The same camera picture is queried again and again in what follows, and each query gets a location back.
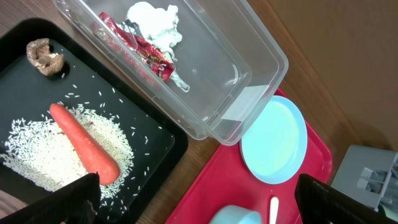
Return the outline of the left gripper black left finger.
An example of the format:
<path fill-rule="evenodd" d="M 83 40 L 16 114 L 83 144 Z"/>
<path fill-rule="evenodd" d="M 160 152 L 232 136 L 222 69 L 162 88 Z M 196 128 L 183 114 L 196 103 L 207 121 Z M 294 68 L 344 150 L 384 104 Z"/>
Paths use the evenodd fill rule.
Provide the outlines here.
<path fill-rule="evenodd" d="M 1 224 L 92 224 L 100 199 L 100 177 L 90 173 L 2 218 Z"/>

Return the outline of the light blue round plate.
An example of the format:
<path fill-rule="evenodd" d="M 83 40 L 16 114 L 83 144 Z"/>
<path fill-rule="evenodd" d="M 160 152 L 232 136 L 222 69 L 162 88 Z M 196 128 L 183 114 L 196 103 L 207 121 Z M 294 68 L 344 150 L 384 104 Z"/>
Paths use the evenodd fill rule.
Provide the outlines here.
<path fill-rule="evenodd" d="M 274 95 L 241 139 L 249 171 L 267 184 L 281 184 L 299 170 L 307 152 L 307 127 L 298 107 Z"/>

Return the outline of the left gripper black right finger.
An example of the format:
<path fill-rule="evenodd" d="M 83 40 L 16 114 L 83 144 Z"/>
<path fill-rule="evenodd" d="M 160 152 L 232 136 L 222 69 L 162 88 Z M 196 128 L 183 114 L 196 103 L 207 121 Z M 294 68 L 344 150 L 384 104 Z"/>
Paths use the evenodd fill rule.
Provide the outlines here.
<path fill-rule="evenodd" d="M 397 224 L 308 174 L 300 174 L 295 200 L 303 224 Z"/>

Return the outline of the orange carrot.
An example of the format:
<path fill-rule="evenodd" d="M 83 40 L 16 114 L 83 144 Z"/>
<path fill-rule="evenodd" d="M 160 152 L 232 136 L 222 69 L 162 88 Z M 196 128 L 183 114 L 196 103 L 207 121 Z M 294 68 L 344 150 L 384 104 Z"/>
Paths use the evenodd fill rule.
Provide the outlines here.
<path fill-rule="evenodd" d="M 51 104 L 49 111 L 71 142 L 86 171 L 98 174 L 101 185 L 115 182 L 121 174 L 118 163 L 88 133 L 74 115 L 57 103 Z"/>

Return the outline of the light blue bowl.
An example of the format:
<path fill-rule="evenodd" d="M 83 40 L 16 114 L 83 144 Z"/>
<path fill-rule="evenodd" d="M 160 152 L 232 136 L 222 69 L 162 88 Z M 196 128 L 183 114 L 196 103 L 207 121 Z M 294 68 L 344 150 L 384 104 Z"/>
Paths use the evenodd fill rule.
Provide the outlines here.
<path fill-rule="evenodd" d="M 210 224 L 261 224 L 258 212 L 236 205 L 227 205 L 217 212 Z"/>

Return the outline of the brown food scrap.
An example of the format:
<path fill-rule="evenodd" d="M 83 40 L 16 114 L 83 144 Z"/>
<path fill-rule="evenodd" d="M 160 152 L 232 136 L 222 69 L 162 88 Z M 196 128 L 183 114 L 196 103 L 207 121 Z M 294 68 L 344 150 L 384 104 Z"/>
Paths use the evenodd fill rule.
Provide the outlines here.
<path fill-rule="evenodd" d="M 63 54 L 50 51 L 48 38 L 29 42 L 26 46 L 26 55 L 30 64 L 47 77 L 60 72 L 65 63 Z"/>

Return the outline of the red snack wrapper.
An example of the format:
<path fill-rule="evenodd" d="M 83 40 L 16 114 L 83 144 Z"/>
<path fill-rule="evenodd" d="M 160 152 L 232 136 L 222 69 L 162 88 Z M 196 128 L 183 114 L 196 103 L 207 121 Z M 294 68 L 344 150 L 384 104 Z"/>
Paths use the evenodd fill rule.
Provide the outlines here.
<path fill-rule="evenodd" d="M 94 33 L 104 41 L 114 52 L 120 55 L 125 63 L 137 71 L 137 73 L 144 78 L 148 83 L 154 83 L 154 77 L 157 76 L 163 82 L 166 82 L 171 74 L 175 71 L 175 67 L 170 59 L 163 54 L 158 47 L 150 44 L 143 37 L 135 34 L 134 31 L 125 31 L 117 24 L 113 18 L 107 13 L 101 12 L 99 18 L 124 42 L 131 52 L 134 52 L 137 57 L 145 64 L 154 75 L 149 75 L 144 67 L 134 60 L 97 22 L 92 23 Z"/>

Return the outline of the white tissue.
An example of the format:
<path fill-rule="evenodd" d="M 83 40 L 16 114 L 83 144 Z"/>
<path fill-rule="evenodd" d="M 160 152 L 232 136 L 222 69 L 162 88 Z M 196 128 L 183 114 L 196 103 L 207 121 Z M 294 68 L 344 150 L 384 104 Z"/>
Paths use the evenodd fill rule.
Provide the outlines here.
<path fill-rule="evenodd" d="M 137 2 L 129 8 L 126 20 L 119 27 L 134 34 L 137 42 L 146 44 L 158 53 L 154 58 L 144 62 L 163 81 L 171 79 L 185 93 L 190 86 L 176 72 L 173 48 L 182 41 L 178 32 L 178 7 L 169 5 L 167 9 L 155 8 L 150 3 Z"/>

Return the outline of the white plastic spoon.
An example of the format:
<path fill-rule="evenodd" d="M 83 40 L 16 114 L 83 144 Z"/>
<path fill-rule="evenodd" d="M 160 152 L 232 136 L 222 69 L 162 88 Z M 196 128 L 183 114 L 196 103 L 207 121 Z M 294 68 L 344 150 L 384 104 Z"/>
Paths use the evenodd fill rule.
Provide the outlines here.
<path fill-rule="evenodd" d="M 269 222 L 268 224 L 276 224 L 279 209 L 279 199 L 272 197 L 269 206 Z"/>

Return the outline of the white rice pile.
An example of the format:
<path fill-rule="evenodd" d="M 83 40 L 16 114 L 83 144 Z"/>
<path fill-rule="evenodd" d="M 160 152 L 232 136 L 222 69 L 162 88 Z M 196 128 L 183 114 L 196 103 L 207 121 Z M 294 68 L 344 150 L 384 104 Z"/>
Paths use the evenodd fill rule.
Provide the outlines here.
<path fill-rule="evenodd" d="M 98 215 L 108 222 L 119 220 L 174 144 L 173 134 L 109 84 L 3 87 L 1 160 L 49 192 L 86 174 L 50 114 L 52 103 L 65 106 L 118 163 L 119 178 L 101 187 Z"/>

